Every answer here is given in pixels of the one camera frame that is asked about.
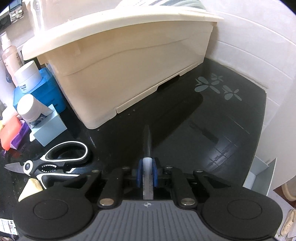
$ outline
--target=light blue box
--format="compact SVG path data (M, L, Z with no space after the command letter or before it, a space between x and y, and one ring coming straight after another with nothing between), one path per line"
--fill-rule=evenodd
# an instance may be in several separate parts
M43 146L46 146L54 138L67 130L67 127L55 110L54 106L51 104L49 108L52 109L53 112L31 129L32 135Z

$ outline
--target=orange soap bar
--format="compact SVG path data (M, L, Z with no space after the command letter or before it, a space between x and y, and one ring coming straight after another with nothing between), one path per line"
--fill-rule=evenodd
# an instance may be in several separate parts
M10 149L10 143L15 138L15 136L19 133L22 124L18 120L16 116L13 116L6 126L0 132L1 146L4 150Z

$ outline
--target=silver screw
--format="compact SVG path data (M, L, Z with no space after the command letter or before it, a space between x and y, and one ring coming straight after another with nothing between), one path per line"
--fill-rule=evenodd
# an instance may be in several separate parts
M183 204L184 206L191 206L195 204L195 201L192 198L183 198L181 199L181 204Z
M114 203L114 200L111 198L103 198L100 200L102 206L111 206Z

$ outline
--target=black round motor cover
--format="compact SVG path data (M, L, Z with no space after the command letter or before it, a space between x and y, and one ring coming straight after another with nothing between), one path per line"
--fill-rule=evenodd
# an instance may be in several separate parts
M204 203L202 217L214 232L232 240L275 235L282 210L272 199L246 188L224 188Z
M13 213L17 229L35 240L61 239L82 230L93 207L75 188L54 187L19 202Z

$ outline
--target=crosshair logo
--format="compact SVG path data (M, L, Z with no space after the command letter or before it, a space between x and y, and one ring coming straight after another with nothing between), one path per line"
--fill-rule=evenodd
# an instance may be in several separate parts
M152 204L150 202L146 202L143 204L145 207L150 207Z

